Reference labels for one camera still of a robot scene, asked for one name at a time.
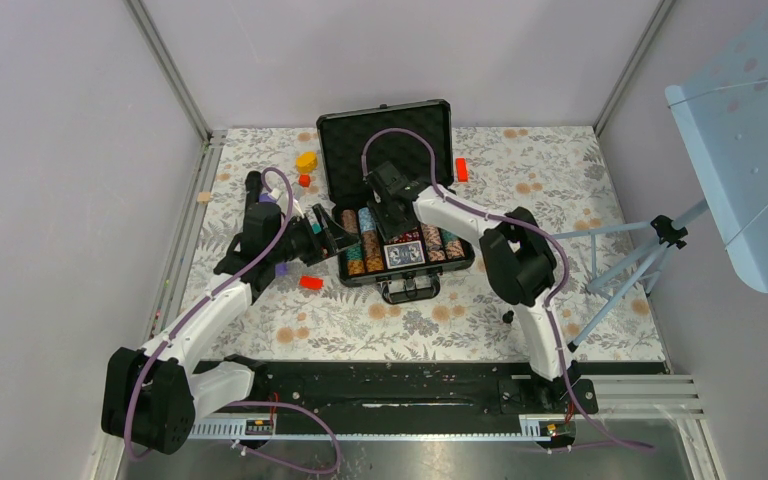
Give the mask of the blue playing card deck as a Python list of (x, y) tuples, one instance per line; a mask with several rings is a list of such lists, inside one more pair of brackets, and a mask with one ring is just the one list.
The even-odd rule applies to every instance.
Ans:
[(385, 245), (384, 258), (389, 269), (412, 267), (426, 262), (420, 241)]

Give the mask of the black poker chip case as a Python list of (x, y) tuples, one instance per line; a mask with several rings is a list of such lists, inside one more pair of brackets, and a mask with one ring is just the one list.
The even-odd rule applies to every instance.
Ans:
[(429, 235), (410, 201), (431, 180), (455, 182), (451, 106), (443, 99), (329, 113), (316, 121), (327, 194), (340, 225), (373, 227), (338, 257), (346, 287), (373, 286), (391, 304), (427, 300), (441, 289), (442, 274), (471, 266), (475, 253), (457, 239), (458, 254), (446, 251), (442, 234)]

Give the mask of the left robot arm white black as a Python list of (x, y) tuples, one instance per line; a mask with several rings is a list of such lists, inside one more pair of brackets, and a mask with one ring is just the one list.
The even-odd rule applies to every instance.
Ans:
[(269, 401), (270, 385), (253, 367), (225, 360), (199, 372), (209, 347), (245, 313), (276, 277), (275, 267), (294, 260), (307, 266), (359, 244), (316, 204), (312, 218), (285, 214), (276, 203), (247, 208), (241, 232), (213, 269), (202, 297), (138, 349), (119, 348), (107, 365), (100, 425), (129, 446), (176, 452), (198, 420), (237, 402), (256, 411)]

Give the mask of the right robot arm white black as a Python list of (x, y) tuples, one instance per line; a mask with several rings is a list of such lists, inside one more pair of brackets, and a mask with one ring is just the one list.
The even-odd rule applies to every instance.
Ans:
[(412, 180), (390, 162), (372, 169), (362, 157), (361, 168), (373, 192), (368, 208), (383, 238), (391, 240), (425, 224), (448, 231), (480, 251), (488, 283), (513, 307), (531, 369), (541, 377), (533, 386), (535, 402), (549, 412), (567, 405), (574, 393), (565, 377), (571, 354), (559, 339), (554, 321), (531, 312), (537, 303), (548, 302), (557, 267), (549, 241), (531, 213), (524, 208), (489, 211), (434, 182)]

